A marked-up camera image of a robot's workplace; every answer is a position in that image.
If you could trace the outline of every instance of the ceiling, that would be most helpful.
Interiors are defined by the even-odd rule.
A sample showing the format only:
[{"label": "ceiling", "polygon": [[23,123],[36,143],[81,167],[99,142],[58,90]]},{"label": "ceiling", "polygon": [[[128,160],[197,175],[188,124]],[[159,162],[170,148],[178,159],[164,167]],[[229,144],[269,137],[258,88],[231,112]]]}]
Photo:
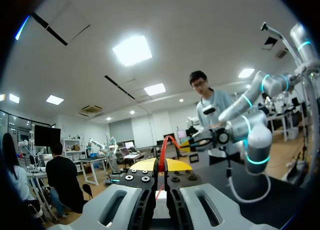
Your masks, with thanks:
[{"label": "ceiling", "polygon": [[[262,22],[289,41],[296,23],[280,0],[45,0],[35,13],[67,46],[30,17],[1,86],[20,103],[2,104],[47,118],[75,116],[82,107],[98,105],[105,114],[90,120],[96,123],[107,123],[107,116],[110,122],[129,118],[130,110],[140,116],[195,103],[200,97],[188,82],[195,70],[204,71],[215,89],[244,91],[253,76],[240,81],[243,68],[274,73],[290,60],[289,54],[275,58],[284,48],[280,41],[271,51],[262,50],[270,36],[260,31]],[[125,67],[112,48],[133,35],[145,36],[152,58]],[[144,87],[158,83],[166,92],[147,96]],[[49,95],[64,101],[49,104]]]}]

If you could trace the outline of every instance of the wall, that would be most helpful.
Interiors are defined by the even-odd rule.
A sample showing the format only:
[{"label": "wall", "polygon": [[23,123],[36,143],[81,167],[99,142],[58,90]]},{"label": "wall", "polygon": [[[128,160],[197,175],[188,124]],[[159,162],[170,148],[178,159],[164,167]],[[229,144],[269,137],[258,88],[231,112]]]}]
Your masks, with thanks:
[{"label": "wall", "polygon": [[84,144],[86,144],[89,138],[96,140],[97,142],[104,144],[107,142],[105,133],[109,130],[106,125],[100,125],[88,122],[78,117],[70,117],[59,115],[56,118],[56,127],[61,129],[61,138],[75,137],[78,134],[84,135]]},{"label": "wall", "polygon": [[187,118],[197,116],[196,104],[158,111],[152,114],[132,118],[132,131],[136,147],[156,145],[164,135],[174,133],[178,139],[179,130],[187,129]]},{"label": "wall", "polygon": [[154,112],[152,114],[152,120],[153,124],[151,124],[151,127],[153,127],[154,144],[156,144],[157,141],[163,140],[164,135],[174,132],[171,128],[168,111]]},{"label": "wall", "polygon": [[109,130],[117,142],[134,139],[131,118],[110,123]]},{"label": "wall", "polygon": [[137,148],[155,145],[151,118],[151,115],[146,115],[131,119],[134,143]]},{"label": "wall", "polygon": [[197,117],[196,104],[185,107],[179,107],[169,111],[169,119],[171,129],[176,139],[178,139],[177,128],[179,130],[187,130],[187,118]]}]

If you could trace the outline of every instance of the white wall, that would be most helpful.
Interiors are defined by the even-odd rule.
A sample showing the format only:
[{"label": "white wall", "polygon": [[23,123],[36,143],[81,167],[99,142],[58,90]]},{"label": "white wall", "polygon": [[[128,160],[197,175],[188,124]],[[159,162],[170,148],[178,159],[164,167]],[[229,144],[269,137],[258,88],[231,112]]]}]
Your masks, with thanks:
[{"label": "white wall", "polygon": [[196,117],[196,104],[132,118],[132,131],[136,147],[156,145],[164,135],[174,133],[178,139],[179,130],[187,130],[187,118]]},{"label": "white wall", "polygon": [[195,103],[169,111],[171,129],[176,139],[178,139],[177,128],[179,130],[187,130],[188,117],[197,117],[197,108]]},{"label": "white wall", "polygon": [[137,148],[155,145],[151,115],[132,118],[134,143]]},{"label": "white wall", "polygon": [[171,128],[168,111],[154,112],[152,114],[152,119],[155,144],[157,141],[163,140],[164,135],[174,132]]},{"label": "white wall", "polygon": [[69,135],[72,138],[78,134],[83,134],[84,144],[88,142],[89,138],[104,144],[107,142],[105,133],[109,133],[106,125],[95,124],[81,118],[64,115],[57,117],[56,127],[61,129],[61,138],[68,138]]}]

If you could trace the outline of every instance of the person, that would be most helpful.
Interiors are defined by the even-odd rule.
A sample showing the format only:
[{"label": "person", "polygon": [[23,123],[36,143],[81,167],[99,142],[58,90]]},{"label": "person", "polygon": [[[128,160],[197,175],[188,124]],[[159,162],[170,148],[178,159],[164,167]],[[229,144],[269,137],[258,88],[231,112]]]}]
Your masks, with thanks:
[{"label": "person", "polygon": [[61,156],[62,144],[59,142],[50,148],[53,159],[45,166],[50,195],[58,215],[66,218],[64,207],[71,208],[75,212],[82,212],[84,195],[77,180],[75,164],[70,159]]},{"label": "person", "polygon": [[[201,100],[196,106],[197,115],[199,118],[200,125],[203,128],[209,126],[220,126],[218,117],[219,114],[228,108],[232,103],[231,96],[225,91],[214,91],[210,86],[207,76],[202,71],[195,71],[190,74],[189,77],[190,85],[201,95]],[[215,111],[205,115],[203,108],[213,104]],[[236,162],[241,162],[240,153],[237,148],[233,145],[226,150],[229,158]],[[213,165],[226,159],[226,153],[217,148],[209,150],[209,164]]]},{"label": "person", "polygon": [[2,152],[9,177],[22,201],[34,200],[28,186],[27,172],[19,165],[14,141],[9,133],[2,138]]}]

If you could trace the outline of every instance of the gray shirt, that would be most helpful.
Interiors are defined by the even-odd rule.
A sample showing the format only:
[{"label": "gray shirt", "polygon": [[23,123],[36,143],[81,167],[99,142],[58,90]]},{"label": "gray shirt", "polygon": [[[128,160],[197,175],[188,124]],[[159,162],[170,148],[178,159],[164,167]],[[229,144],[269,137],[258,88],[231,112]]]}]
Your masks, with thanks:
[{"label": "gray shirt", "polygon": [[[214,93],[208,98],[200,101],[196,106],[197,115],[199,118],[200,125],[204,128],[209,127],[211,125],[215,125],[219,123],[218,117],[222,111],[228,108],[233,103],[231,96],[225,91],[214,91]],[[203,113],[203,108],[213,104],[215,108],[215,112],[212,112],[208,115]],[[228,154],[232,155],[237,152],[237,149],[232,144],[229,145],[227,149]],[[212,149],[208,151],[210,156],[215,157],[226,157],[226,154],[219,149]]]}]

